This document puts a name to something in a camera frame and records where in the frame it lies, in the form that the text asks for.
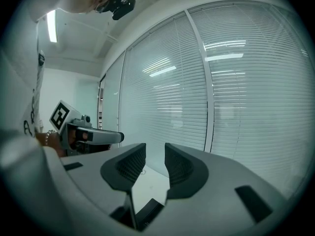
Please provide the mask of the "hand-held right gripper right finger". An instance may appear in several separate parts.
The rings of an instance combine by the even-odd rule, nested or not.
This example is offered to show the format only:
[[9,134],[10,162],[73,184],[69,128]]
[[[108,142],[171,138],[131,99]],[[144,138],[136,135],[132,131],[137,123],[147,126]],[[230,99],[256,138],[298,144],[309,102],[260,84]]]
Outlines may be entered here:
[[166,143],[170,188],[149,233],[270,233],[286,201],[239,162]]

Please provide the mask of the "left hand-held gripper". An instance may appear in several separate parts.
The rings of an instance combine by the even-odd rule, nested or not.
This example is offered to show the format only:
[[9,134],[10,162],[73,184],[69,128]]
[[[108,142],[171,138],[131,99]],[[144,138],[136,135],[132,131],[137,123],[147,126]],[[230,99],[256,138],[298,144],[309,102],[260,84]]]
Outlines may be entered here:
[[[110,150],[109,144],[121,143],[125,138],[121,132],[93,129],[90,116],[81,114],[62,100],[54,109],[50,123],[59,134],[66,156],[107,151]],[[88,131],[80,131],[79,128],[93,129],[92,145],[83,139]]]

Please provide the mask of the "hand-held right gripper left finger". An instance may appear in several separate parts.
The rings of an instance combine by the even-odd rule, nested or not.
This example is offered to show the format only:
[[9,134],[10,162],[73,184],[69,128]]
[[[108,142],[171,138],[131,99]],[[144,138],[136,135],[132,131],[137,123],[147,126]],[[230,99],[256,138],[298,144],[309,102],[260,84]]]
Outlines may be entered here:
[[112,219],[138,228],[132,188],[146,163],[146,144],[65,157],[67,173],[93,205]]

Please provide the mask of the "person's left hand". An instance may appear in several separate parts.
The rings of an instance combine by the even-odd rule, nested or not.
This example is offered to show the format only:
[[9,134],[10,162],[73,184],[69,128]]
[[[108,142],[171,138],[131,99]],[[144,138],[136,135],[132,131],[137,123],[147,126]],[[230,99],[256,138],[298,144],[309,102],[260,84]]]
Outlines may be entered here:
[[59,157],[65,157],[66,156],[65,150],[61,146],[60,136],[58,133],[54,132],[54,133],[51,133],[49,135],[48,146],[53,148]]

